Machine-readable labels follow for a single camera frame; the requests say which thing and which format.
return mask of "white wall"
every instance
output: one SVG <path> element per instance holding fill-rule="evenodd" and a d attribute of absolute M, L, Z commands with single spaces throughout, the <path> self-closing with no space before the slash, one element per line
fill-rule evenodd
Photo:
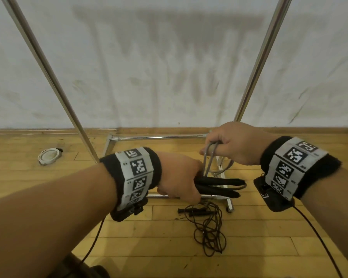
<path fill-rule="evenodd" d="M 18 0 L 85 127 L 232 120 L 277 0 Z M 293 0 L 243 121 L 348 126 L 348 0 Z M 0 128 L 71 127 L 0 3 Z"/>

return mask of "wooden baseboard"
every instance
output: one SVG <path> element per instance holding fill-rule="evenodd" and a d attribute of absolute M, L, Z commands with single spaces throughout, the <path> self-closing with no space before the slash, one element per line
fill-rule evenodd
<path fill-rule="evenodd" d="M 93 129 L 86 128 L 88 135 L 154 135 L 154 134 L 201 134 L 208 133 L 213 128 L 186 127 L 186 128 L 118 128 L 118 129 Z M 266 127 L 262 128 L 270 133 L 280 134 L 341 134 L 348 133 L 348 128 L 334 127 Z M 0 129 L 0 135 L 66 135 L 77 134 L 75 129 Z"/>

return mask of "metal frame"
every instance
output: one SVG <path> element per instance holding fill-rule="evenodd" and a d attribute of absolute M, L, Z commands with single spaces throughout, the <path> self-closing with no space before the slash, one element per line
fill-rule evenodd
<path fill-rule="evenodd" d="M 288 11 L 289 5 L 292 0 L 278 0 L 276 9 L 274 11 L 274 14 L 272 16 L 272 19 L 270 21 L 267 33 L 264 37 L 262 46 L 260 48 L 258 57 L 256 59 L 256 62 L 254 64 L 253 70 L 251 72 L 251 75 L 249 77 L 249 81 L 246 85 L 246 89 L 243 93 L 241 102 L 239 104 L 239 107 L 236 112 L 236 116 L 234 121 L 241 121 L 242 116 L 245 112 L 245 109 L 247 107 L 247 104 L 249 103 L 249 100 L 251 98 L 251 95 L 255 89 L 255 86 L 257 84 L 257 81 L 260 77 L 260 74 L 263 70 L 264 64 L 268 58 L 269 52 L 273 46 L 273 43 L 277 37 L 278 31 L 282 25 L 283 19 L 285 18 L 285 15 Z M 81 123 L 79 119 L 77 118 L 73 108 L 71 107 L 70 102 L 68 101 L 68 98 L 63 91 L 58 79 L 56 78 L 53 70 L 51 69 L 51 66 L 49 62 L 47 61 L 43 51 L 41 50 L 40 45 L 38 44 L 26 18 L 24 17 L 18 3 L 16 0 L 2 0 L 5 8 L 7 9 L 9 15 L 13 19 L 14 23 L 16 24 L 19 32 L 21 33 L 23 39 L 25 40 L 26 44 L 28 45 L 30 51 L 32 52 L 32 55 L 36 59 L 38 65 L 40 66 L 41 70 L 43 71 L 46 79 L 48 80 L 51 88 L 53 89 L 54 93 L 56 94 L 57 98 L 59 99 L 60 103 L 62 104 L 64 110 L 66 111 L 69 119 L 71 120 L 72 124 L 74 125 L 75 129 L 79 133 L 80 138 L 82 139 L 84 145 L 88 149 L 90 155 L 92 156 L 93 160 L 96 163 L 99 163 L 99 158 L 88 139 L 88 136 L 86 135 L 83 127 L 81 126 Z M 106 141 L 105 148 L 103 150 L 102 156 L 106 154 L 108 149 L 111 147 L 113 148 L 114 144 L 117 141 L 124 141 L 124 140 L 146 140 L 146 139 L 185 139 L 185 138 L 204 138 L 206 134 L 201 135 L 175 135 L 175 136 L 128 136 L 128 137 L 120 137 L 120 136 L 112 136 L 109 135 Z M 222 168 L 222 162 L 223 158 L 217 158 L 218 161 L 218 167 L 219 169 Z M 220 177 L 225 178 L 224 173 L 220 174 Z M 149 194 L 149 197 L 153 198 L 163 198 L 166 196 L 162 195 L 152 195 Z M 220 199 L 218 196 L 214 197 L 213 195 L 203 195 L 204 198 L 217 198 Z M 233 210 L 233 204 L 232 200 L 226 197 L 222 197 L 221 199 L 227 200 L 227 209 L 229 211 Z"/>

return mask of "hand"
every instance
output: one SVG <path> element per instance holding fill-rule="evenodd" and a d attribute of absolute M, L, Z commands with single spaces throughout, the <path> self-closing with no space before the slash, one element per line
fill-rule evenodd
<path fill-rule="evenodd" d="M 217 146 L 215 155 L 243 165 L 260 165 L 264 150 L 278 137 L 245 123 L 228 122 L 211 131 L 205 144 L 220 140 L 223 144 Z M 204 155 L 204 151 L 201 149 L 200 154 Z"/>
<path fill-rule="evenodd" d="M 171 152 L 156 152 L 162 167 L 161 181 L 157 192 L 170 198 L 179 197 L 192 205 L 199 203 L 201 195 L 194 183 L 202 171 L 202 163 L 186 155 Z"/>

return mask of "human arm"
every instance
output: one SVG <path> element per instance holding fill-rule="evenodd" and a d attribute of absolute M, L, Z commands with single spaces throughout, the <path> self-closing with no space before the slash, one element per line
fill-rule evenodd
<path fill-rule="evenodd" d="M 157 155 L 161 192 L 197 203 L 193 179 L 201 162 Z M 115 181 L 102 163 L 1 198 L 0 277 L 45 277 L 116 203 Z"/>
<path fill-rule="evenodd" d="M 221 140 L 216 155 L 244 165 L 260 165 L 265 149 L 278 137 L 244 123 L 229 122 L 209 133 L 206 144 Z M 301 201 L 348 259 L 348 171 L 340 168 L 318 180 Z"/>

